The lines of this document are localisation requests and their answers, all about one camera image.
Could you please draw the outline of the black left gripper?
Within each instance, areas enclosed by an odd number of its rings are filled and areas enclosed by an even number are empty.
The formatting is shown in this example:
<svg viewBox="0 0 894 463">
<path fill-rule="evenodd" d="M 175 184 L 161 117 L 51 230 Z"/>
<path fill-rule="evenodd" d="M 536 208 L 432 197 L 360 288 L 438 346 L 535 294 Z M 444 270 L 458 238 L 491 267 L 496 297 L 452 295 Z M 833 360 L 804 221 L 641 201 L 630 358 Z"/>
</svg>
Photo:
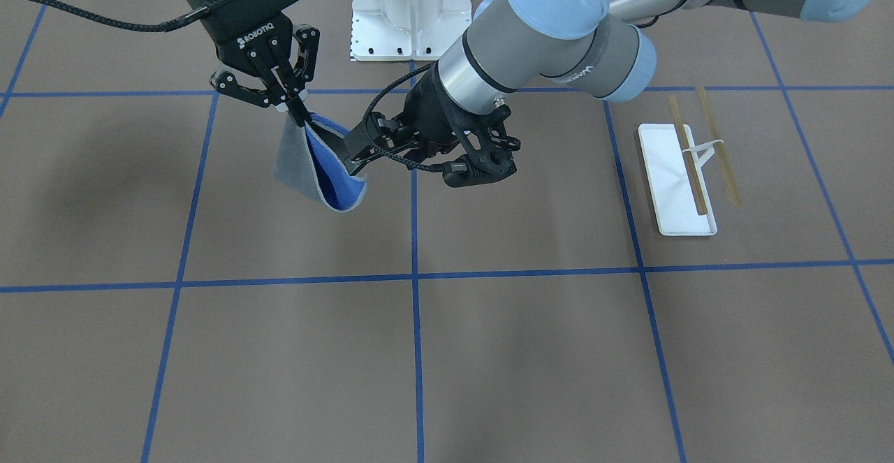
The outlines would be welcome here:
<svg viewBox="0 0 894 463">
<path fill-rule="evenodd" d="M 431 66 L 412 86 L 404 100 L 402 122 L 370 115 L 344 138 L 345 170 L 358 176 L 368 164 L 390 159 L 408 169 L 434 172 L 423 161 L 435 154 L 449 154 L 462 139 L 453 132 L 447 112 L 459 110 L 444 93 L 437 65 Z"/>
</svg>

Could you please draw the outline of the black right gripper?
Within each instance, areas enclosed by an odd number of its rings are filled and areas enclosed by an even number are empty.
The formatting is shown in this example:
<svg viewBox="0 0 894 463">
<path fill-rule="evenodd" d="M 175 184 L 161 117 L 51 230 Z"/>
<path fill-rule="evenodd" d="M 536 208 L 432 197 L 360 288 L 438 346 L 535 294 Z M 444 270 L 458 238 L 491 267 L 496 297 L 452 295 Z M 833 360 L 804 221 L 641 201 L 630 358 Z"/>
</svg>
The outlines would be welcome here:
<svg viewBox="0 0 894 463">
<path fill-rule="evenodd" d="M 211 77 L 217 93 L 288 112 L 298 126 L 312 122 L 304 97 L 315 78 L 321 33 L 309 24 L 293 28 L 282 13 L 300 0 L 186 1 L 192 9 L 210 11 L 201 23 L 221 63 Z M 236 72 L 258 79 L 262 87 L 240 84 Z"/>
</svg>

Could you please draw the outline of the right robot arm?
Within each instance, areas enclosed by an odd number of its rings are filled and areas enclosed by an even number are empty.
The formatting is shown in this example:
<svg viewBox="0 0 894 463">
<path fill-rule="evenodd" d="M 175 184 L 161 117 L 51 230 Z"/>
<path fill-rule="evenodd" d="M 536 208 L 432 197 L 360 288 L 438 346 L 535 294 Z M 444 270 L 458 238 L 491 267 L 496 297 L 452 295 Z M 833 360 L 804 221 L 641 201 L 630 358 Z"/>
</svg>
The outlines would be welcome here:
<svg viewBox="0 0 894 463">
<path fill-rule="evenodd" d="M 297 125 L 311 122 L 304 104 L 315 77 L 320 38 L 315 27 L 294 26 L 285 10 L 300 0 L 186 0 L 191 10 L 160 24 L 136 24 L 57 0 L 26 0 L 127 31 L 167 33 L 200 22 L 215 46 L 220 68 L 210 78 L 217 93 L 286 112 Z"/>
</svg>

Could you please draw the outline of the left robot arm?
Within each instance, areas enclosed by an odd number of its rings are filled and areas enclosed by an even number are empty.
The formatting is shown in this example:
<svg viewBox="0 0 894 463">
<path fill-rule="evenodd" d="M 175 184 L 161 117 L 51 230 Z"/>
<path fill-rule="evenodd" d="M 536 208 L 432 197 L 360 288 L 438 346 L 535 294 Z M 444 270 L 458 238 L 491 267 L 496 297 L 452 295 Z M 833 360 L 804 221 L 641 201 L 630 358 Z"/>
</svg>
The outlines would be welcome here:
<svg viewBox="0 0 894 463">
<path fill-rule="evenodd" d="M 737 8 L 807 22 L 849 20 L 871 0 L 486 0 L 470 26 L 421 73 L 404 108 L 368 108 L 339 160 L 354 175 L 389 158 L 435 172 L 452 187 L 516 171 L 520 142 L 505 132 L 504 101 L 544 77 L 603 101 L 628 101 L 650 83 L 657 51 L 636 26 L 681 8 Z"/>
</svg>

